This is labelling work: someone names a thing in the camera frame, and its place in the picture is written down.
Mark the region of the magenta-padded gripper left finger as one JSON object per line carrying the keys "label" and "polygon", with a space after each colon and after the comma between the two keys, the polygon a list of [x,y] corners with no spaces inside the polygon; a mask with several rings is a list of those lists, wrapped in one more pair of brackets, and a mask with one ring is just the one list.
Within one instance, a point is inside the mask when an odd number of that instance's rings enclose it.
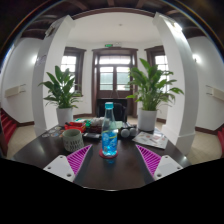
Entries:
{"label": "magenta-padded gripper left finger", "polygon": [[67,181],[73,182],[91,148],[92,145],[87,145],[68,156],[59,155],[51,161],[44,170]]}

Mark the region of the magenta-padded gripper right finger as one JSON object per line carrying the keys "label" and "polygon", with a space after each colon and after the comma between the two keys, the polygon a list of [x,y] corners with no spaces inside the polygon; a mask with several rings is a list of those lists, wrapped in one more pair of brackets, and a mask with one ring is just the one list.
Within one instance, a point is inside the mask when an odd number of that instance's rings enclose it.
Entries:
{"label": "magenta-padded gripper right finger", "polygon": [[153,151],[136,145],[141,155],[141,168],[145,181],[156,181],[182,169],[169,155],[160,156]]}

